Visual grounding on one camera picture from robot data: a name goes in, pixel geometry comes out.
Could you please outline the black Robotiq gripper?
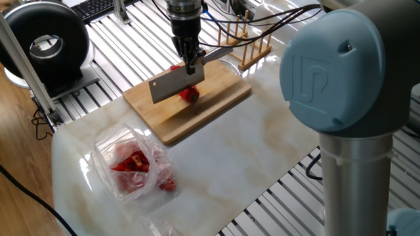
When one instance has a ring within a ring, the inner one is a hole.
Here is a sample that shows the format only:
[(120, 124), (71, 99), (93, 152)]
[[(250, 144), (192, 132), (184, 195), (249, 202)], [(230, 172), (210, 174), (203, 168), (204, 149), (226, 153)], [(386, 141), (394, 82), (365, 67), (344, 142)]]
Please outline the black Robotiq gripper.
[(183, 59), (188, 75), (196, 72), (196, 62), (206, 55), (206, 51), (199, 47), (198, 35), (201, 31), (200, 17), (189, 20), (171, 19), (174, 34), (173, 44), (180, 58)]

